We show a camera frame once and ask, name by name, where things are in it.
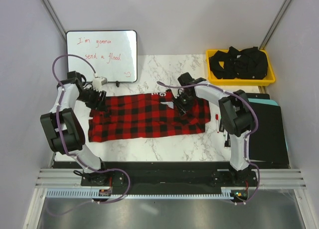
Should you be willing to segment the red black plaid shirt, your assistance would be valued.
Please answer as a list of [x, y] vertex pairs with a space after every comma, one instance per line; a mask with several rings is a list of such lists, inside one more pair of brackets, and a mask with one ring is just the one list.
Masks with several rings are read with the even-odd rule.
[[90, 112], [88, 140], [102, 143], [204, 133], [211, 120], [208, 101], [196, 98], [184, 115], [173, 101], [171, 90], [106, 97], [106, 111]]

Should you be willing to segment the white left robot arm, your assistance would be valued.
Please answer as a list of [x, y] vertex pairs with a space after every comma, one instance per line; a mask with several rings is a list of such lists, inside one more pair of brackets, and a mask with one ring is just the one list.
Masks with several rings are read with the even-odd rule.
[[81, 101], [92, 110], [105, 112], [106, 92], [85, 88], [85, 83], [85, 76], [79, 72], [67, 73], [67, 79], [57, 85], [58, 95], [53, 108], [41, 115], [40, 122], [51, 150], [74, 159], [85, 174], [92, 174], [92, 180], [103, 186], [109, 181], [109, 173], [104, 170], [102, 160], [86, 145], [74, 107]]

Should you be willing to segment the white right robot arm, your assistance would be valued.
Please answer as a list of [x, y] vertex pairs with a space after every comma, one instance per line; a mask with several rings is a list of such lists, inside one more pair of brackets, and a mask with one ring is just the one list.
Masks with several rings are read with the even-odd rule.
[[248, 140], [250, 133], [256, 129], [258, 119], [253, 111], [247, 95], [238, 90], [227, 92], [204, 78], [194, 79], [189, 73], [182, 74], [178, 79], [182, 92], [174, 104], [181, 115], [190, 111], [195, 101], [204, 99], [219, 107], [221, 124], [228, 133], [231, 145], [231, 158], [228, 180], [234, 186], [246, 181], [249, 174]]

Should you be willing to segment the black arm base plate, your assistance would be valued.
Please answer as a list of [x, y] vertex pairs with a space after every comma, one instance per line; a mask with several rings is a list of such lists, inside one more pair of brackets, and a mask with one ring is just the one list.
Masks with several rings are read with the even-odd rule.
[[82, 186], [111, 186], [128, 195], [219, 194], [222, 187], [253, 188], [256, 173], [247, 168], [235, 172], [227, 162], [105, 162], [109, 172], [95, 179], [83, 176]]

